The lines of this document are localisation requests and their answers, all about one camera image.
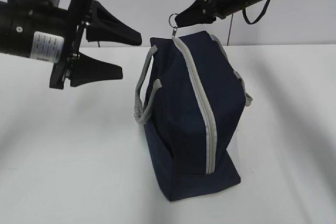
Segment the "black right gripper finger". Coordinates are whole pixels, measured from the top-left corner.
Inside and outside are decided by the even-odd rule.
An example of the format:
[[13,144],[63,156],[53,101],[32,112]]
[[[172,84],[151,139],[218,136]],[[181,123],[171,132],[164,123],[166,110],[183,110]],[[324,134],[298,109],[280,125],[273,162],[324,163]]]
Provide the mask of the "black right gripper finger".
[[190,7],[175,17],[177,27],[212,24],[214,21],[215,17],[212,16],[211,6],[209,6],[208,0],[195,0]]

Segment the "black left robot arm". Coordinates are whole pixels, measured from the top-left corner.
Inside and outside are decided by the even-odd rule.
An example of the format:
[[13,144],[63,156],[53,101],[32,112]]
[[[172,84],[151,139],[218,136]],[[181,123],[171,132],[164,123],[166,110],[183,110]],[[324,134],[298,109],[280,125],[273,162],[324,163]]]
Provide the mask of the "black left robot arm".
[[1,53],[52,63],[53,89],[63,89],[66,79],[72,87],[122,79],[120,66],[81,53],[81,41],[139,46],[141,34],[96,0],[71,0],[67,9],[59,1],[1,2]]

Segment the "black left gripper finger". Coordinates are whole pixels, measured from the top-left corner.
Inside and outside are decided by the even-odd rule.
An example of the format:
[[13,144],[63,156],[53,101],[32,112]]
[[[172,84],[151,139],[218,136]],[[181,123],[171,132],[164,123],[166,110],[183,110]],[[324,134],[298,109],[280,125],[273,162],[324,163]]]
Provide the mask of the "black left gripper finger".
[[120,66],[90,58],[82,53],[74,60],[69,76],[71,87],[122,78],[123,70]]
[[117,42],[130,46],[142,44],[142,37],[138,31],[118,20],[96,0],[92,1],[90,15],[91,19],[86,28],[88,42]]

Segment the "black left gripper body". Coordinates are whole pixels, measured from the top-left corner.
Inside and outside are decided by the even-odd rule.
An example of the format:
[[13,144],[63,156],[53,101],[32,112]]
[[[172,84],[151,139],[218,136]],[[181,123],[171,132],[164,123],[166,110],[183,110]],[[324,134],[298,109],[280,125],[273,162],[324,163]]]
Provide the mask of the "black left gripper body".
[[49,87],[63,89],[64,81],[71,72],[72,65],[79,59],[85,23],[89,18],[93,0],[71,0],[67,12],[65,41],[58,63],[52,68]]

